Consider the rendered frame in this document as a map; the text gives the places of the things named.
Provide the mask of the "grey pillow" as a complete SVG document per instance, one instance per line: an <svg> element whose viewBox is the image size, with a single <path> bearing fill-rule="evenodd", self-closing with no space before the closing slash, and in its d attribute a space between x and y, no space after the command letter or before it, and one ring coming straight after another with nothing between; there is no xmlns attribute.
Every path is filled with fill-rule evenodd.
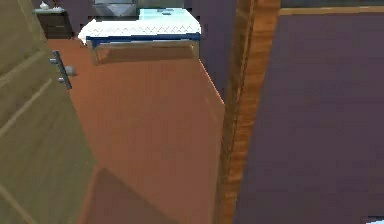
<svg viewBox="0 0 384 224"><path fill-rule="evenodd" d="M93 0L97 16L135 17L138 14L135 0Z"/></svg>

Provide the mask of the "brown wooden door frame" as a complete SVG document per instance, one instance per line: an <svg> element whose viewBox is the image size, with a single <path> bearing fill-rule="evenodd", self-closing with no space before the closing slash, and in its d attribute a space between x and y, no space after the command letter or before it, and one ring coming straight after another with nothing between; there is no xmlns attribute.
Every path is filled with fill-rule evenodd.
<svg viewBox="0 0 384 224"><path fill-rule="evenodd" d="M233 224L281 0L237 0L211 224Z"/></svg>

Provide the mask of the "dark brown nightstand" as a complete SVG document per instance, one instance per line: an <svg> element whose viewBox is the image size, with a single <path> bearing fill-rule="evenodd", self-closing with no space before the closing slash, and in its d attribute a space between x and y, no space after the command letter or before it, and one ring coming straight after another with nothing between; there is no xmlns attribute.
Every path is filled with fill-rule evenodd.
<svg viewBox="0 0 384 224"><path fill-rule="evenodd" d="M72 39L74 32L65 9L35 9L40 25L47 39Z"/></svg>

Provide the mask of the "bed with white blue cover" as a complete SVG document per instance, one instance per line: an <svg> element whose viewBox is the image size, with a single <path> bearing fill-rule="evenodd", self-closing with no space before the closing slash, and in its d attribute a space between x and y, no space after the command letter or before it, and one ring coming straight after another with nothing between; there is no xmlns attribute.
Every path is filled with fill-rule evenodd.
<svg viewBox="0 0 384 224"><path fill-rule="evenodd" d="M199 21L184 8L140 9L137 20L101 20L88 22L78 38L93 51L103 44L190 42L199 54Z"/></svg>

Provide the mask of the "olive wooden room door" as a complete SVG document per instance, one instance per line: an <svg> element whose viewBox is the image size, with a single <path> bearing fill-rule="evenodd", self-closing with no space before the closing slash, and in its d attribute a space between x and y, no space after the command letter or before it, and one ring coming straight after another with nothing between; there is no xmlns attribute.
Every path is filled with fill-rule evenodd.
<svg viewBox="0 0 384 224"><path fill-rule="evenodd" d="M0 0L0 224L77 224L95 164L30 0Z"/></svg>

